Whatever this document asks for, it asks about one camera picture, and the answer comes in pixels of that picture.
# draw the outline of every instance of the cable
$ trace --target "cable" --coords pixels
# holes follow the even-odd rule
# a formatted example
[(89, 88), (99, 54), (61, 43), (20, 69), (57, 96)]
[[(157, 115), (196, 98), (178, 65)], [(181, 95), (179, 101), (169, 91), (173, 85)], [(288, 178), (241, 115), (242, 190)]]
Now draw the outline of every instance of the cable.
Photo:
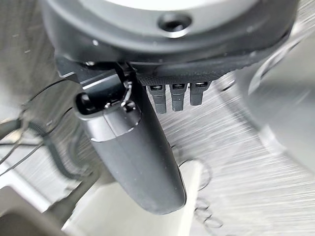
[(55, 125), (55, 127), (53, 127), (50, 131), (48, 131), (47, 134), (51, 134), (52, 132), (54, 132), (55, 129), (57, 129), (57, 127), (61, 124), (63, 118), (64, 118), (64, 117), (67, 115), (67, 113), (68, 113), (69, 111), (71, 111), (72, 109), (73, 109), (72, 107), (68, 108), (68, 109), (62, 114), (62, 116), (59, 118), (59, 120), (57, 121), (57, 124)]
[(209, 177), (208, 177), (207, 182), (204, 185), (200, 186), (200, 188), (198, 189), (198, 191), (201, 191), (202, 189), (207, 187), (209, 185), (209, 183), (211, 182), (211, 180), (212, 180), (211, 168), (204, 160), (202, 160), (200, 158), (187, 159), (187, 160), (183, 161), (181, 164), (179, 164), (178, 167), (181, 167), (184, 163), (189, 162), (189, 161), (199, 161), (203, 165), (203, 167), (207, 170), (207, 172), (208, 172)]
[[(174, 147), (180, 147), (179, 145), (173, 145), (171, 146), (172, 148)], [(184, 163), (189, 162), (189, 161), (198, 161), (200, 162), (204, 168), (207, 170), (209, 177), (206, 181), (205, 184), (201, 185), (198, 191), (203, 190), (205, 187), (209, 185), (209, 183), (212, 180), (212, 171), (210, 166), (202, 159), (200, 158), (190, 158), (182, 163), (180, 163), (178, 166), (181, 167)], [(213, 212), (210, 209), (210, 203), (204, 199), (204, 198), (197, 198), (196, 201), (196, 206), (194, 210), (194, 216), (196, 217), (196, 220), (201, 223), (205, 230), (212, 236), (215, 236), (216, 234), (212, 231), (212, 229), (218, 229), (221, 228), (224, 225), (224, 222), (221, 221), (219, 218), (216, 218), (213, 216)]]
[(29, 154), (27, 154), (25, 157), (23, 157), (20, 161), (18, 161), (17, 163), (15, 163), (13, 166), (11, 166), (10, 168), (6, 169), (3, 173), (0, 174), (0, 177), (3, 176), (4, 174), (6, 174), (7, 172), (13, 170), (14, 168), (16, 168), (17, 166), (19, 166), (21, 163), (23, 163), (25, 160), (27, 160), (30, 156), (32, 156), (38, 149), (40, 149), (43, 146), (43, 143), (40, 143), (39, 145), (37, 145)]
[(13, 148), (11, 148), (11, 150), (7, 153), (7, 155), (5, 155), (4, 158), (0, 160), (0, 165), (11, 156), (11, 154), (14, 152), (15, 149), (19, 147), (19, 144), (17, 142), (15, 142), (13, 145), (14, 145)]
[(49, 89), (50, 87), (52, 87), (52, 86), (54, 86), (54, 85), (57, 85), (57, 84), (59, 84), (59, 83), (61, 83), (61, 82), (64, 82), (64, 81), (69, 81), (69, 80), (67, 80), (67, 79), (58, 80), (58, 81), (56, 81), (56, 82), (54, 82), (54, 83), (52, 83), (52, 84), (46, 86), (45, 88), (43, 88), (42, 90), (40, 90), (39, 92), (37, 92), (33, 97), (31, 97), (31, 98), (28, 100), (28, 102), (27, 102), (26, 104), (32, 102), (36, 97), (38, 97), (38, 96), (39, 96), (42, 92), (44, 92), (45, 90), (47, 90), (47, 89)]
[[(0, 143), (0, 146), (12, 146), (14, 143)], [(25, 144), (25, 143), (20, 143), (19, 147), (36, 147), (39, 144)]]

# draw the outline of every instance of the black tab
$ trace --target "black tab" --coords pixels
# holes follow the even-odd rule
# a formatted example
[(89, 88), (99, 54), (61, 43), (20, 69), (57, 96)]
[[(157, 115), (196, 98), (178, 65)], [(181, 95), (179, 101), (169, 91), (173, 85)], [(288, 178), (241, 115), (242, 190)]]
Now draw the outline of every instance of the black tab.
[(211, 81), (190, 84), (190, 104), (192, 106), (201, 105), (203, 92), (209, 88), (210, 84)]
[(158, 114), (166, 113), (165, 85), (148, 86)]
[(172, 94), (173, 111), (182, 111), (184, 109), (184, 97), (187, 84), (172, 84), (169, 88)]

